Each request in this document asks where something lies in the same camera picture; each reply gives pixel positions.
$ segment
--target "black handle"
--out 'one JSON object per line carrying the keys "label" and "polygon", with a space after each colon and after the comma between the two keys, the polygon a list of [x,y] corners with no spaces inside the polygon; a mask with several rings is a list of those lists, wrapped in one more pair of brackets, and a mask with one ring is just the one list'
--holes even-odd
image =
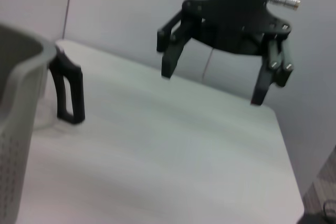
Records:
{"label": "black handle", "polygon": [[[85,120],[83,73],[81,68],[74,65],[57,47],[56,58],[49,64],[57,93],[57,117],[70,124],[79,124]],[[68,79],[71,89],[72,110],[67,111],[67,97],[64,77]]]}

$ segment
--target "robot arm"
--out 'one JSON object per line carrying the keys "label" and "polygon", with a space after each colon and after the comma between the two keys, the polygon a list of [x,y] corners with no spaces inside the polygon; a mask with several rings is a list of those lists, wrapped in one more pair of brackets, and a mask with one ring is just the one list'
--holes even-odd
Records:
{"label": "robot arm", "polygon": [[[271,14],[266,4],[297,9],[299,0],[185,0],[182,10],[157,32],[163,53],[162,76],[170,78],[184,45],[196,39],[217,50],[262,57],[252,104],[261,105],[269,86],[284,87],[293,71],[287,38],[288,21]],[[181,21],[180,27],[172,32]]]}

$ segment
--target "screw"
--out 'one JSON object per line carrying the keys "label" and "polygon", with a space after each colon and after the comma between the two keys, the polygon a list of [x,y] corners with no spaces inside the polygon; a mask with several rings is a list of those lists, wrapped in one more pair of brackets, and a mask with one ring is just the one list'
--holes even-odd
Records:
{"label": "screw", "polygon": [[292,64],[288,64],[288,65],[286,66],[286,70],[288,70],[288,71],[293,71],[293,69],[294,69],[294,67],[293,67]]}
{"label": "screw", "polygon": [[270,65],[272,69],[276,69],[278,66],[278,63],[273,61]]}

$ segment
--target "white table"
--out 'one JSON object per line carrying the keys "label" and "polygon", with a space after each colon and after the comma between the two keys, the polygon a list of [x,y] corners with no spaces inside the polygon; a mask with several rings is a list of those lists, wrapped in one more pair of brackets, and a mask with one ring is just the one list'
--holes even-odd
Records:
{"label": "white table", "polygon": [[[265,106],[70,41],[86,120],[36,129],[18,224],[294,224],[303,204]],[[53,120],[48,81],[37,117]]]}

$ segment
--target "gray basket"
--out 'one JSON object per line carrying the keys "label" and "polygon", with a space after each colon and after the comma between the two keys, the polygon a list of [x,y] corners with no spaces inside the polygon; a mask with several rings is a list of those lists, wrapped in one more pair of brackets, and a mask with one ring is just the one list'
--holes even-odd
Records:
{"label": "gray basket", "polygon": [[55,45],[0,24],[0,224],[18,215],[43,72]]}

